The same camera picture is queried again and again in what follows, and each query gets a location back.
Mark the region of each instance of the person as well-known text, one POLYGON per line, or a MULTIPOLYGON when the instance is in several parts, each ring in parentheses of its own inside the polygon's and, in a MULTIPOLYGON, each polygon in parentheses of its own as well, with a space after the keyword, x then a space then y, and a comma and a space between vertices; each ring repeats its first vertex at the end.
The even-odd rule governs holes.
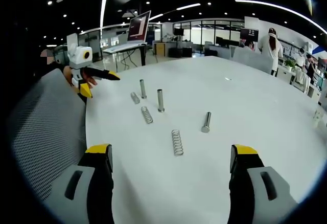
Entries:
POLYGON ((303 65, 306 61, 304 54, 305 54, 305 50, 303 48, 300 48, 299 50, 299 56, 296 58, 296 66, 300 67, 301 69, 303 68, 303 65))
POLYGON ((313 75, 317 73, 317 64, 313 58, 309 58, 309 67, 307 71, 307 76, 311 78, 310 83, 314 84, 313 75))
POLYGON ((244 49, 253 51, 253 46, 254 46, 253 41, 246 40, 244 43, 244 49))
POLYGON ((271 57, 273 59, 271 75, 274 76, 278 68, 278 58, 283 57, 283 46, 277 40, 276 31, 270 28, 268 35, 264 36, 258 44, 261 54, 271 57))

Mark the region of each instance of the robot camera eye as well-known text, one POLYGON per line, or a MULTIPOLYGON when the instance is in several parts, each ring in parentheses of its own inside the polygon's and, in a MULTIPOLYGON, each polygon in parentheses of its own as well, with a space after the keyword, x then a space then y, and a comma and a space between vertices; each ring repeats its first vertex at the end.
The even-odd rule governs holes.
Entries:
POLYGON ((87 59, 89 56, 90 56, 90 52, 86 52, 86 53, 84 54, 84 59, 87 59))

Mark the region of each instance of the laptop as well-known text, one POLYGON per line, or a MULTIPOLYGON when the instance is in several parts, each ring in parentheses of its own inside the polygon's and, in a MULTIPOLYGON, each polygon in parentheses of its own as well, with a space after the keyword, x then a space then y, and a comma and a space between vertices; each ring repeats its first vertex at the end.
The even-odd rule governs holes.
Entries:
POLYGON ((114 54, 127 49, 133 49, 135 47, 147 44, 145 39, 148 32, 148 24, 151 11, 140 14, 139 16, 131 19, 129 23, 129 30, 127 36, 127 43, 119 46, 114 46, 103 50, 105 53, 114 54))

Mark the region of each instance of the white robot head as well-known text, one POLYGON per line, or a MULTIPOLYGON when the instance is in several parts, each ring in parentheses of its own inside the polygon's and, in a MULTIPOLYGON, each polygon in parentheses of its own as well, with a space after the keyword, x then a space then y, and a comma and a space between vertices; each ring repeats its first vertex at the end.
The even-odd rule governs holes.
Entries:
POLYGON ((75 43, 68 48, 69 65, 80 69, 92 64, 92 48, 77 46, 75 43))

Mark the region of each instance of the white shirt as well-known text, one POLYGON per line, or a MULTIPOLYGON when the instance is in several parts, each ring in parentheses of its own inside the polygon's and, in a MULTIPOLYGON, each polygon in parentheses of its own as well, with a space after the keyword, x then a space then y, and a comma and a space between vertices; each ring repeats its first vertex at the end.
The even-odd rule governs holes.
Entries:
POLYGON ((283 57, 283 46, 282 44, 276 39, 276 48, 274 50, 271 49, 269 44, 270 36, 264 36, 260 39, 258 48, 262 49, 262 54, 269 56, 273 59, 272 70, 277 71, 278 68, 278 58, 283 57))
POLYGON ((304 56, 299 56, 298 58, 296 58, 296 63, 302 67, 305 63, 306 59, 304 58, 304 56))

